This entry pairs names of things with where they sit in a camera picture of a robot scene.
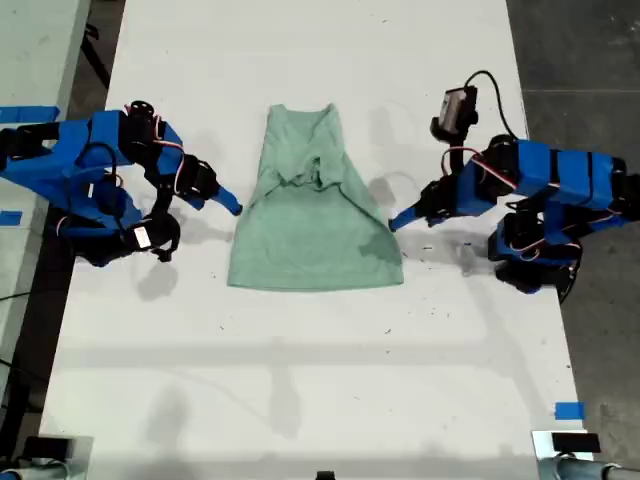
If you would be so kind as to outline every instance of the black cable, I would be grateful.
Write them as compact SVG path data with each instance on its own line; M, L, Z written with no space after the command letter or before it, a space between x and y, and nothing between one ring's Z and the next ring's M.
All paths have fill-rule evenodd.
M569 280L569 285L567 286L567 288L565 288L562 294L558 293L558 299L560 303L564 302L565 299L571 293L571 290L573 289L573 286L576 283L576 279L578 278L578 272L580 271L580 264L582 262L582 244L580 244L580 242L577 242L577 243L578 245L580 245L580 257L578 258L578 260L576 260L576 263L573 265L573 272Z
M502 98L500 97L500 87L498 87L498 82L496 81L495 77L491 74L491 72L489 72L488 70L478 70L476 73L471 75L466 82L464 82L464 86L468 87L469 83L471 83L471 80L476 78L478 75L486 75L491 80L491 83L493 83L493 88L496 91L496 99L498 100L498 111L500 112L500 119L502 120L502 124L504 125L504 128L507 130L509 135L511 135L513 138L517 140L518 137L516 137L515 133L513 133L513 130L511 130L511 128L509 127L509 124L507 123L507 119L504 116L504 111L502 109Z
M33 372L30 372L28 370L25 370L23 368L16 367L13 363L7 362L6 360L2 360L1 358L0 358L0 365L5 365L5 366L9 367L9 370L15 370L17 372L24 373L25 375L29 375L30 377L33 377L33 378L35 378L37 380L40 380L41 382L44 382L44 383L48 383L49 382L47 379L41 377L40 375L37 375L37 374L35 374Z

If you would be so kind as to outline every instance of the white table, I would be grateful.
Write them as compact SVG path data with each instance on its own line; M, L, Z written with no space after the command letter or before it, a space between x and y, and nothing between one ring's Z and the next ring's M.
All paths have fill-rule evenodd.
M130 0L108 106L151 102L246 202L269 105L335 102L391 214L440 176L429 122L479 68L524 135L503 0ZM478 85L484 147L502 128ZM504 210L401 231L402 286L310 294L228 288L235 219L173 211L172 263L75 267L42 433L94 437L91 479L532 479L530 431L581 427L553 418L576 399L555 292L474 254Z
M57 105L64 119L89 0L0 1L0 106ZM14 125L0 125L0 130ZM19 226L0 227L0 297L31 288L48 203L0 179L0 210L19 210ZM0 302L0 358L11 361L29 297ZM0 398L9 369L0 365Z

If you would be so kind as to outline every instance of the blue tape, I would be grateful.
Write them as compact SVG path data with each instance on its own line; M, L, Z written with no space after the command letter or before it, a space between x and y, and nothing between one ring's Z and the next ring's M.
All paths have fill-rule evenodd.
M556 402L556 420L584 420L584 404Z
M59 114L56 106L0 107L0 123L47 123Z
M0 227L17 227L22 220L22 212L17 210L0 211Z

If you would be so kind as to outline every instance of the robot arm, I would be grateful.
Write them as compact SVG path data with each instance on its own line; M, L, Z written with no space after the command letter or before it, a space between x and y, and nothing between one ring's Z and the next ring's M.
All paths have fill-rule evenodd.
M119 167L133 164L144 168L157 191L144 217L117 174ZM242 211L213 169L186 154L171 126L141 101L126 112L97 112L84 121L2 130L0 176L49 200L56 233L97 266L147 250L169 261L180 239L180 226L168 212L174 196L198 210L211 199L233 215Z
M431 130L451 145L445 155L455 153L451 173L443 156L445 175L427 185L389 227L396 231L419 218L434 226L450 217L479 216L499 197L521 195L525 198L508 204L513 212L490 236L489 259L504 262L496 270L500 280L526 293L555 285L562 300L580 266L579 239L640 219L640 177L627 175L624 161L610 155L518 140L506 122L510 133L493 138L483 152L463 147L469 126L478 119L475 99L475 87L468 85L445 94ZM461 158L465 150L474 152L466 164Z

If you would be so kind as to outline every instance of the green t-shirt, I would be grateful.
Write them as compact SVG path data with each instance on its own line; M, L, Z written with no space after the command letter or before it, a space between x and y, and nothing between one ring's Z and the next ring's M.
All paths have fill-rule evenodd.
M336 107L271 107L228 284L320 291L402 282L398 244L344 151Z

